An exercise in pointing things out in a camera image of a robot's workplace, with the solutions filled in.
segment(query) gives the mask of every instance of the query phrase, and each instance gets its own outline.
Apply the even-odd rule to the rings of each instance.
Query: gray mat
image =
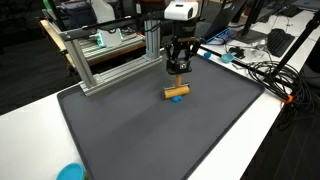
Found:
[[[193,72],[183,76],[191,93],[173,103],[161,97],[174,80],[164,62],[93,97],[79,87],[58,95],[90,179],[186,179],[264,91],[193,57]]]

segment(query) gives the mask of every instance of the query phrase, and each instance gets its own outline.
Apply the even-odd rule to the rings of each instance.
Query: mat border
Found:
[[[231,123],[223,130],[223,132],[216,138],[216,140],[208,147],[207,150],[205,150],[205,152],[203,153],[203,155],[199,158],[199,160],[197,160],[195,162],[195,164],[190,168],[190,170],[188,170],[186,172],[186,174],[181,178],[181,179],[188,179],[191,174],[199,167],[199,165],[201,164],[201,162],[209,155],[209,153],[214,149],[214,147],[220,142],[220,140],[227,134],[227,132],[233,127],[233,125],[239,120],[239,118],[251,107],[251,105],[258,99],[258,97],[261,96],[262,93],[264,93],[265,91],[265,87],[262,85],[262,84],[259,84],[245,76],[242,76],[226,67],[223,67],[221,66],[220,64],[218,63],[215,63],[214,61],[211,61],[211,60],[208,60],[207,58],[203,57],[203,56],[200,56],[200,55],[197,55],[196,56],[197,58],[201,59],[201,60],[204,60],[208,63],[211,63],[213,65],[217,65],[217,68],[221,68],[223,69],[224,71],[227,71],[228,73],[232,73],[236,76],[239,76],[241,77],[242,80],[244,81],[249,81],[250,83],[256,85],[260,92],[251,100],[251,102],[240,112],[240,114],[238,114],[238,116],[233,120],[231,121]],[[83,165],[86,169],[86,172],[88,174],[88,177],[90,180],[95,180],[94,178],[94,175],[92,174],[92,171],[90,169],[90,167],[88,166],[88,161],[84,155],[84,153],[82,152],[81,148],[80,148],[80,144],[79,142],[77,141],[77,138],[76,138],[76,135],[72,129],[72,125],[70,123],[70,120],[67,118],[67,115],[66,115],[66,112],[65,112],[65,109],[63,108],[62,104],[61,104],[61,101],[64,97],[66,97],[67,95],[70,95],[70,94],[73,94],[75,92],[79,92],[79,91],[82,91],[80,85],[78,86],[75,86],[75,87],[72,87],[72,88],[69,88],[65,91],[62,91],[60,93],[57,94],[57,99],[58,99],[58,102],[59,102],[59,106],[61,108],[61,111],[62,111],[62,114],[63,114],[63,117],[68,125],[68,129],[70,131],[70,134],[72,136],[72,139],[77,147],[77,150],[79,152],[79,155],[81,157],[81,160],[83,162]]]

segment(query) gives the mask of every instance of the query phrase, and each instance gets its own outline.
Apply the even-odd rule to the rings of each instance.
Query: cable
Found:
[[[238,46],[238,45],[232,45],[232,44],[226,44],[226,46],[240,47],[240,48],[255,48],[255,46]]]
[[[271,73],[276,70],[278,64],[279,62],[271,60],[249,63],[247,65],[255,69],[248,71],[250,77],[264,85],[266,89],[281,99],[282,104],[285,104],[284,109],[286,112],[278,124],[279,130],[283,131],[290,126],[298,111],[312,112],[314,110],[314,103],[303,76],[299,75],[299,72],[292,66],[287,64],[283,69],[276,72],[275,77],[271,76]],[[264,71],[265,75],[258,75],[257,70]],[[291,94],[287,92],[285,86],[292,90]]]
[[[274,25],[276,24],[278,17],[279,16],[277,16],[276,19],[274,20],[273,25],[271,26],[271,29],[273,29]]]
[[[265,50],[265,52],[269,55],[269,59],[270,59],[270,61],[271,61],[271,62],[273,62],[273,61],[272,61],[271,52],[269,51],[269,49],[268,49],[268,46],[267,46],[267,45],[265,46],[265,49],[266,49],[266,50]]]
[[[286,18],[287,18],[287,21],[288,21],[288,23],[287,23],[287,25],[286,25],[286,32],[287,32],[288,27],[291,26],[291,25],[290,25],[290,23],[289,23],[289,22],[290,22],[289,18],[288,18],[288,17],[286,17]]]
[[[158,23],[158,24],[152,26],[150,29],[147,29],[147,30],[144,30],[144,27],[143,27],[143,28],[141,28],[139,31],[140,31],[140,32],[149,32],[149,31],[154,32],[154,31],[156,31],[159,27],[161,27],[161,23]]]
[[[144,16],[144,17],[141,18],[140,23],[139,23],[139,27],[138,27],[138,28],[140,28],[140,29],[139,29],[138,31],[141,31],[141,30],[144,29],[144,27],[142,27],[142,23],[143,23],[144,20],[147,19],[147,18],[148,18],[148,16]]]

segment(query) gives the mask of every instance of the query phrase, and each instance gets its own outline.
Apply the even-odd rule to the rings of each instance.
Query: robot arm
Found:
[[[171,75],[192,71],[190,58],[197,54],[200,47],[200,40],[194,38],[198,8],[198,2],[171,2],[165,10],[165,19],[174,20],[172,41],[165,45],[167,71]],[[179,57],[183,50],[185,56]]]

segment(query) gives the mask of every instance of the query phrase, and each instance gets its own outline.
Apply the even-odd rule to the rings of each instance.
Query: table surface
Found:
[[[306,23],[312,18],[311,12],[304,11],[290,18],[288,33],[298,36]],[[270,32],[276,17],[268,23],[257,23],[253,29]],[[273,28],[286,28],[287,18],[278,17]],[[300,70],[320,35],[316,29],[309,39],[289,61]],[[222,46],[206,46],[224,53]],[[231,64],[222,64],[243,76],[245,70],[236,70]],[[263,56],[255,61],[269,60]],[[72,162],[81,163],[80,156],[60,110],[57,93],[33,102],[15,111],[0,116],[0,179],[55,179],[59,171]],[[280,100],[270,92],[263,93],[257,101],[242,115],[218,145],[210,152],[195,172],[191,180],[226,179],[241,177],[256,150],[281,110]]]
[[[54,41],[54,43],[58,46],[60,51],[66,50],[66,46],[64,45],[62,39],[60,38],[60,36],[58,35],[58,33],[56,33],[51,26],[49,25],[49,21],[48,20],[41,20],[40,21],[42,27],[47,31],[47,33],[49,34],[49,36],[52,38],[52,40]],[[73,63],[71,56],[69,54],[66,54],[66,59],[67,61],[70,63],[70,65],[75,68],[76,65]]]

